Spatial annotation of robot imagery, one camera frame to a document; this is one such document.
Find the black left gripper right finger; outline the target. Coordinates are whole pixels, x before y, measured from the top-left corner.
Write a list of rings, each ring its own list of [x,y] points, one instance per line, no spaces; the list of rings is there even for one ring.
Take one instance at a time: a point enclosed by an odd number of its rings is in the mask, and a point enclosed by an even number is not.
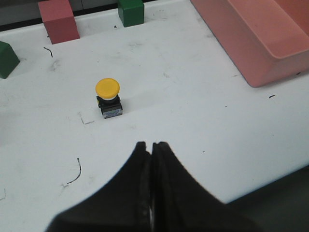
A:
[[[259,232],[261,228],[206,191],[168,143],[153,144],[152,211],[156,232]]]

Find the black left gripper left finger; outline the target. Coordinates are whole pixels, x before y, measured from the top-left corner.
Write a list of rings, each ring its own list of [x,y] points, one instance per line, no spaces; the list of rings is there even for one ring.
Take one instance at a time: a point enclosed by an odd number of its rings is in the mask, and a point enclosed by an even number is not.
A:
[[[126,163],[100,190],[59,213],[48,232],[149,232],[150,161],[138,142]]]

